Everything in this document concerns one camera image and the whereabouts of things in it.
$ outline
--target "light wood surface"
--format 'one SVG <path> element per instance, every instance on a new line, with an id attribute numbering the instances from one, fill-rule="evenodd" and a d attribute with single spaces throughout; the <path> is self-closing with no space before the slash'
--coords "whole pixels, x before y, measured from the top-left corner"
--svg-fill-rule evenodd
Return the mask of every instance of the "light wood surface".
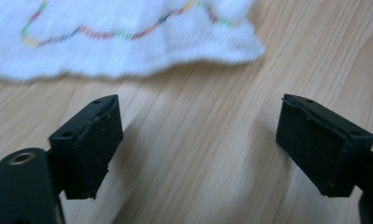
<path id="1" fill-rule="evenodd" d="M 321 196 L 275 132 L 293 93 L 373 133 L 373 0 L 257 0 L 250 18 L 267 52 L 247 65 L 0 80 L 0 160 L 49 149 L 85 104 L 117 93 L 125 139 L 95 201 L 62 196 L 68 223 L 359 223 L 360 189 Z"/>

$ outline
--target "black plastic piece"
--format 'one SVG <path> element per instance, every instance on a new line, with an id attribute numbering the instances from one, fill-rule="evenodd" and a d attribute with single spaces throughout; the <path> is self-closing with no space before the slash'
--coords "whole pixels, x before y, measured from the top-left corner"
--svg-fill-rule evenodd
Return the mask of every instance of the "black plastic piece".
<path id="1" fill-rule="evenodd" d="M 286 94 L 276 139 L 323 195 L 363 192 L 362 224 L 373 224 L 373 134 L 313 100 Z"/>
<path id="2" fill-rule="evenodd" d="M 349 197 L 373 134 L 300 96 L 286 94 L 277 142 L 323 195 Z"/>
<path id="3" fill-rule="evenodd" d="M 97 99 L 50 136 L 48 152 L 57 190 L 67 199 L 95 198 L 108 163 L 123 139 L 116 95 Z"/>
<path id="4" fill-rule="evenodd" d="M 58 194 L 95 198 L 123 139 L 117 95 L 97 99 L 50 138 L 0 162 L 0 223 L 64 223 Z"/>
<path id="5" fill-rule="evenodd" d="M 0 161 L 0 223 L 63 223 L 46 167 L 47 154 L 39 148 L 20 150 Z"/>

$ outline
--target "colorful thread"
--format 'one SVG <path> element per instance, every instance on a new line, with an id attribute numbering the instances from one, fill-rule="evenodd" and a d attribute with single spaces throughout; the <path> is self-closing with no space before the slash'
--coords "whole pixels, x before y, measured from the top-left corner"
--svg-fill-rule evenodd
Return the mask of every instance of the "colorful thread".
<path id="1" fill-rule="evenodd" d="M 207 3 L 203 1 L 198 1 L 198 0 L 189 0 L 181 9 L 176 9 L 176 10 L 169 12 L 167 15 L 160 17 L 159 20 L 155 22 L 154 25 L 136 34 L 131 34 L 131 33 L 127 33 L 124 31 L 98 32 L 98 31 L 94 31 L 90 29 L 88 26 L 81 25 L 77 27 L 71 34 L 68 34 L 68 35 L 51 37 L 45 40 L 38 40 L 38 39 L 32 38 L 28 35 L 27 30 L 33 24 L 33 22 L 37 20 L 37 18 L 45 10 L 47 5 L 48 5 L 48 0 L 43 0 L 40 7 L 36 11 L 36 13 L 33 14 L 33 16 L 30 18 L 30 20 L 27 21 L 26 25 L 21 30 L 21 40 L 24 44 L 34 47 L 34 48 L 40 48 L 40 47 L 43 47 L 49 44 L 56 44 L 56 43 L 63 42 L 77 34 L 82 34 L 88 38 L 97 39 L 97 40 L 107 40 L 113 37 L 121 37 L 125 40 L 130 40 L 130 41 L 138 40 L 146 35 L 149 35 L 151 32 L 153 32 L 155 29 L 161 26 L 170 17 L 179 16 L 187 12 L 189 9 L 191 9 L 195 5 L 206 10 L 212 24 L 217 24 L 217 25 L 222 25 L 222 26 L 227 26 L 227 27 L 234 27 L 237 25 L 235 22 L 231 20 L 228 20 L 225 18 L 219 18 L 215 16 L 214 12 L 207 5 Z"/>

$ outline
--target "white cloth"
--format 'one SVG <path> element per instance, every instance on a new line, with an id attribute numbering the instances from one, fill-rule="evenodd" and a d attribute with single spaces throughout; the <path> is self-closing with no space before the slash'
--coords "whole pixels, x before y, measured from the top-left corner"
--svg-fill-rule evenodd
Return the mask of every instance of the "white cloth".
<path id="1" fill-rule="evenodd" d="M 0 78 L 146 77 L 264 53 L 254 0 L 0 0 Z"/>

